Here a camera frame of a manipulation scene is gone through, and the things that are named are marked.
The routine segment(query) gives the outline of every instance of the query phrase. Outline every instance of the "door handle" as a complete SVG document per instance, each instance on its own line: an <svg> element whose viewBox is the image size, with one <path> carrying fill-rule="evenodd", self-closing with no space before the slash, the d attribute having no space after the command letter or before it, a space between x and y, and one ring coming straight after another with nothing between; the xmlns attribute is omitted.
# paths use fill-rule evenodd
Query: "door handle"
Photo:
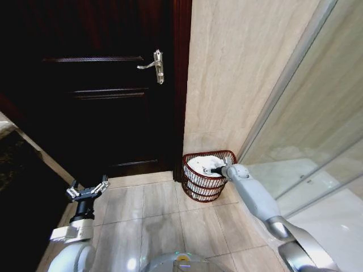
<svg viewBox="0 0 363 272"><path fill-rule="evenodd" d="M164 83L164 67L163 67L163 52L160 52L159 49L157 49L154 52L154 61L152 63L145 66L138 65L137 68L143 70L153 66L155 66L155 69L157 71L158 83L161 85Z"/></svg>

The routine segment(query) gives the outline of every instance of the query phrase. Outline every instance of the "glass shower door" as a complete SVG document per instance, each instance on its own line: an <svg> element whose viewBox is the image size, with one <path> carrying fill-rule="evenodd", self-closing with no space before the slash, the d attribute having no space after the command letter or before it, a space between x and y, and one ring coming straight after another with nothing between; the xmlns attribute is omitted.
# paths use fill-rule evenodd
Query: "glass shower door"
<svg viewBox="0 0 363 272"><path fill-rule="evenodd" d="M337 2L240 160L343 271L363 267L361 14Z"/></svg>

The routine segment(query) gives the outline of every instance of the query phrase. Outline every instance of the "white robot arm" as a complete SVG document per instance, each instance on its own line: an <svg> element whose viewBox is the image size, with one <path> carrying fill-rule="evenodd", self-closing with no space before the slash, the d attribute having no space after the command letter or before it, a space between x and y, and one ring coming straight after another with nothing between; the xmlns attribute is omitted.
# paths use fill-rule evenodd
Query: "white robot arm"
<svg viewBox="0 0 363 272"><path fill-rule="evenodd" d="M107 176L96 187L77 190L78 183L73 182L67 189L67 195L78 206L71 223L67 227L56 228L50 237L52 241L69 244L52 261L49 272L84 272L90 271L96 250L92 246L94 200L102 195L109 186Z"/></svg>
<svg viewBox="0 0 363 272"><path fill-rule="evenodd" d="M241 164L222 167L216 171L235 185L252 215L261 220L277 239L286 242L278 252L292 271L340 271L329 254L304 229L281 216L277 202L258 180L252 178Z"/></svg>

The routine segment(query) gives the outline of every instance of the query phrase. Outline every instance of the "door panel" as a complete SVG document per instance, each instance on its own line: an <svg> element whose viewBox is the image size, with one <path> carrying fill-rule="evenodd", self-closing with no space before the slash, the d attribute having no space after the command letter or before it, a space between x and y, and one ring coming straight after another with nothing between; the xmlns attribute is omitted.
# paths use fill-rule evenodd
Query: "door panel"
<svg viewBox="0 0 363 272"><path fill-rule="evenodd" d="M20 62L6 97L26 133L84 186L172 170L172 1L18 1ZM137 69L163 52L155 68Z"/></svg>

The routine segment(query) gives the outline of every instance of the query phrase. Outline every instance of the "wire basket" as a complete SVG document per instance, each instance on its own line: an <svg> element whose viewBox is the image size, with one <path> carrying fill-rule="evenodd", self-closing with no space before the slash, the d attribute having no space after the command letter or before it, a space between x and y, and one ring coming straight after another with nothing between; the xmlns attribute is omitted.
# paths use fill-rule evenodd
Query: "wire basket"
<svg viewBox="0 0 363 272"><path fill-rule="evenodd" d="M230 157L233 164L237 162L236 156L230 150L201 152L183 156L183 174L181 186L184 192L195 201L210 202L217 199L222 193L227 179L225 177L208 177L195 172L188 161L198 156L216 156L220 159Z"/></svg>

